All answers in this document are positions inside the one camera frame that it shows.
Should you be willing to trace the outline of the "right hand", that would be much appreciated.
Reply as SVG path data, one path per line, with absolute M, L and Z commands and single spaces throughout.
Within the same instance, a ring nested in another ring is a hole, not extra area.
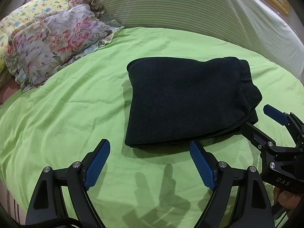
M 273 190 L 274 202 L 279 202 L 283 207 L 293 210 L 301 200 L 301 195 L 296 195 L 288 191 L 283 191 L 278 187 L 274 187 Z

